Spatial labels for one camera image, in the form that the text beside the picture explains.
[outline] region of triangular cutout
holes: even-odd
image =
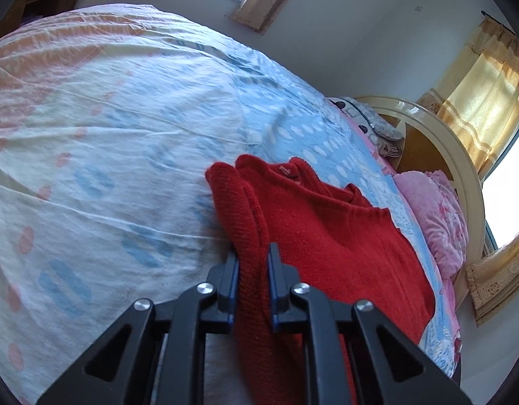
[[[87,364],[85,373],[103,381],[111,382],[115,379],[121,358],[126,348],[132,327],[128,324],[108,342],[102,350]]]
[[[387,357],[396,382],[403,382],[424,372],[424,367],[404,349],[398,340],[383,326],[377,328],[377,336]]]

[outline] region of window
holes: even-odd
[[[482,186],[487,234],[501,248],[519,232],[519,130]]]

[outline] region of cream headboard frame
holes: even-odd
[[[358,97],[357,100],[369,104],[378,114],[398,118],[400,122],[397,128],[404,135],[406,125],[417,129],[439,151],[450,169],[453,178],[451,183],[456,189],[467,223],[469,245],[466,253],[466,265],[479,261],[484,248],[485,230],[482,188],[471,158],[454,132],[427,109],[406,100],[382,96],[364,96]],[[454,289],[456,308],[458,308],[469,293],[463,270],[455,278]]]

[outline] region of red garment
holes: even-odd
[[[257,405],[304,403],[299,338],[271,333],[267,250],[331,299],[369,299],[414,342],[434,315],[433,291],[388,209],[352,184],[324,184],[302,159],[268,165],[241,155],[236,167],[205,174],[222,226],[240,260],[235,336],[242,373]]]

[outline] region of blue and white bed sheet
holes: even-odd
[[[53,61],[68,52],[81,59]],[[0,375],[23,403],[133,300],[172,299],[224,259],[204,172],[242,153],[302,157],[391,210],[436,297],[420,347],[453,373],[441,279],[407,204],[338,109],[263,54],[151,6],[77,10],[1,40],[4,110],[22,115],[0,140]],[[205,403],[251,403],[228,337],[207,340]]]

